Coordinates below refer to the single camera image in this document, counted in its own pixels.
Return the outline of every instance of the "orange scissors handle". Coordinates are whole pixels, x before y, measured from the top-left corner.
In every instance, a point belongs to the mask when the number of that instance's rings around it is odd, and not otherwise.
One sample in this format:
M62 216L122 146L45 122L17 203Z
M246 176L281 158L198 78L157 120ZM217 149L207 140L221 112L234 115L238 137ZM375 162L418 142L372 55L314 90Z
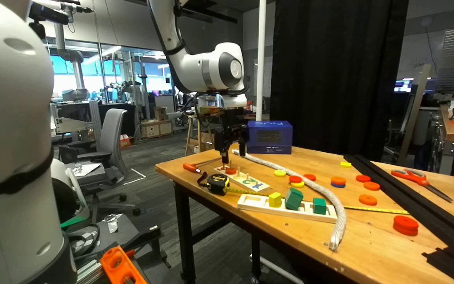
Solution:
M391 174L399 178L414 181L421 186L430 185L430 183L427 181L427 177L425 176L425 174L412 169L404 169L403 171L393 170L391 171Z

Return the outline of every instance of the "computer screen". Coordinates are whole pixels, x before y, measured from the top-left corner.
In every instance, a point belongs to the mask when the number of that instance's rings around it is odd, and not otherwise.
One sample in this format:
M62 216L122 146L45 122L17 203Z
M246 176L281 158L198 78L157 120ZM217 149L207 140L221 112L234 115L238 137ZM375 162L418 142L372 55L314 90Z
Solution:
M411 80L397 80L395 81L394 92L411 92L411 85L413 81Z

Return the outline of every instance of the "green cube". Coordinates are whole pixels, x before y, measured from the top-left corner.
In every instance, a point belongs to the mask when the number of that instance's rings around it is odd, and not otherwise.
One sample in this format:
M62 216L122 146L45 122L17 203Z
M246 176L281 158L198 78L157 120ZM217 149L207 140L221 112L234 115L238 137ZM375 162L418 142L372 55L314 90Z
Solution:
M297 210L301 206L302 198L304 196L301 191L290 187L285 198L285 207L290 210Z
M313 198L313 213L322 215L327 213L327 205L325 204L325 199Z

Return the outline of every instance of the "screwdriver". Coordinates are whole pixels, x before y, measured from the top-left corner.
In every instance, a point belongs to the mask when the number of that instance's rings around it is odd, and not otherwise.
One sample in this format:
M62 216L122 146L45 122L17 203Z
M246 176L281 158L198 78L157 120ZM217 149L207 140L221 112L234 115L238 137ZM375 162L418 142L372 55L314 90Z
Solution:
M197 164L184 163L183 164L183 168L186 169L187 171L191 171L191 172L195 172L195 173L201 173L201 170L197 168L199 165L204 165L204 164L207 164L207 163L210 163L210 162L213 162L213 161L216 161L216 160L220 160L220 159L221 159L221 157L220 158L214 158L214 159L207 160L205 162L201 162L201 163L197 163Z

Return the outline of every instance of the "white rope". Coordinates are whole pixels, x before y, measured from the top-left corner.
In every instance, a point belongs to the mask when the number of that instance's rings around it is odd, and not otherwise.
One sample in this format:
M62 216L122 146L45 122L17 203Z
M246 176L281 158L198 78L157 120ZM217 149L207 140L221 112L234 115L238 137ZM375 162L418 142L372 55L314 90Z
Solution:
M239 150L238 149L233 149L232 153L239 155ZM312 188L313 190L320 192L323 194L327 199L330 200L332 205L335 207L335 212L337 213L337 221L335 223L334 230L332 232L332 235L330 236L330 243L328 245L328 248L334 252L337 251L337 248L339 247L339 243L342 240L342 236L344 235L344 230L346 229L346 212L344 211L344 207L341 204L341 201L339 201L339 198L335 196L330 190L322 187L321 185L318 185L317 183L314 183L313 181L310 181L309 179L305 178L304 176L301 176L300 174L291 171L287 168L281 167L280 165L262 160L260 158L256 158L254 156L246 154L243 156L243 158L247 158L248 160L251 160L255 163L262 164L265 166L268 166L272 169L276 170L283 170L285 171L289 176L299 176L302 178L304 183Z

